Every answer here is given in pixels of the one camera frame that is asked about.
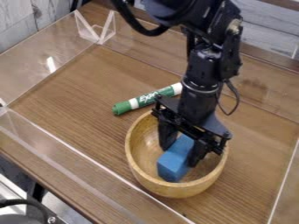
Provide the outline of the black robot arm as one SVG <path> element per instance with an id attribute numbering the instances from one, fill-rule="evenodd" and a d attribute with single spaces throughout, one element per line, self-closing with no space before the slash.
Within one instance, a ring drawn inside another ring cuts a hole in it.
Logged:
<path id="1" fill-rule="evenodd" d="M 233 138 L 217 111 L 222 109 L 222 89 L 238 92 L 231 78 L 239 75 L 242 67 L 241 9 L 231 0 L 145 0 L 145 10 L 159 24 L 147 29 L 125 0 L 111 2 L 131 28 L 149 37 L 162 35 L 175 26 L 185 29 L 189 65 L 182 77 L 182 96 L 174 99 L 159 94 L 153 115 L 166 151 L 181 133 L 193 139 L 187 163 L 195 166 L 209 153 L 222 154 Z"/>

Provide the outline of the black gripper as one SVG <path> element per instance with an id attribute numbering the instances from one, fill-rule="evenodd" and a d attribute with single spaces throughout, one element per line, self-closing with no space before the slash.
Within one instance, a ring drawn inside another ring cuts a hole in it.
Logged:
<path id="1" fill-rule="evenodd" d="M 223 82 L 203 86 L 182 80 L 182 97 L 158 95 L 153 115 L 159 121 L 159 144 L 167 151 L 179 133 L 194 140 L 189 166 L 195 167 L 206 155 L 221 155 L 233 134 L 217 117 Z"/>

